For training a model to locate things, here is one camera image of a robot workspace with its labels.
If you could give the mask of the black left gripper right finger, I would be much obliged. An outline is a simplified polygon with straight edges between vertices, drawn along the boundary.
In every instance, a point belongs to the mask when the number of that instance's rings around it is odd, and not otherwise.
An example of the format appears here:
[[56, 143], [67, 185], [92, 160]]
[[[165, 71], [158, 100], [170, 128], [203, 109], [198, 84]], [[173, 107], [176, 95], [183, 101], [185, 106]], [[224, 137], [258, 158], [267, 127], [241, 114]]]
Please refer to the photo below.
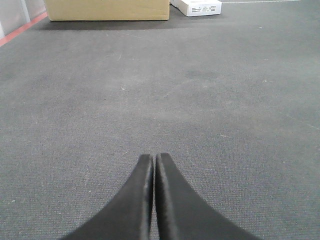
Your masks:
[[255, 240], [214, 210], [185, 180], [168, 153], [155, 161], [155, 207], [162, 240]]

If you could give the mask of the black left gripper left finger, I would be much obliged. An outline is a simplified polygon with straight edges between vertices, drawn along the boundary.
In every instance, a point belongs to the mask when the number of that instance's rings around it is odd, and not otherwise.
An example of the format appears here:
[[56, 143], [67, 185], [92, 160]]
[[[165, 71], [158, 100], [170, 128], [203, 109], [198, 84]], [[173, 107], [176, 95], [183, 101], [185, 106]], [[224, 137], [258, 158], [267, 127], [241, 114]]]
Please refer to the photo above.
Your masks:
[[148, 240], [153, 209], [153, 157], [138, 162], [113, 199], [63, 240]]

